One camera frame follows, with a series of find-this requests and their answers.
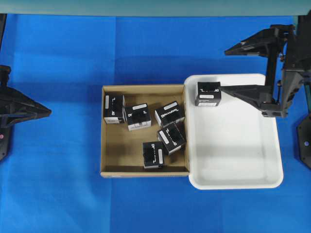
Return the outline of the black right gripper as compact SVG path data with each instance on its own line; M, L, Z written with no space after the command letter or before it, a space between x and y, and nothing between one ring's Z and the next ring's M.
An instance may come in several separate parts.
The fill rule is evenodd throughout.
M272 85L233 85L219 89L252 105L265 117L286 117L295 94L311 76L311 25L299 24L297 33L294 25L271 25L227 49L225 55L268 57L276 51L272 54L277 56L283 52L284 45L287 48L278 91L281 99L277 103Z

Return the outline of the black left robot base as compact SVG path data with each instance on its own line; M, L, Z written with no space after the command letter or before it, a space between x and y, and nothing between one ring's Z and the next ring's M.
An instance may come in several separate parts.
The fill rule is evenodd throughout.
M11 127L0 129L0 160L3 160L8 154L11 131Z

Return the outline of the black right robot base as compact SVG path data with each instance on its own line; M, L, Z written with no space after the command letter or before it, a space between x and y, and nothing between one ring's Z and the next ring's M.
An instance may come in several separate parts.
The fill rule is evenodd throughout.
M299 143L299 159L309 169L311 168L311 115L305 117L297 126Z

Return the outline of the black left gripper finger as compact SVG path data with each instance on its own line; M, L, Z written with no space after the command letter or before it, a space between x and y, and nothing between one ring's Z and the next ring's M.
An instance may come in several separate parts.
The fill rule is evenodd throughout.
M0 66L0 126L10 128L24 121L49 117L52 111L7 86L11 68Z

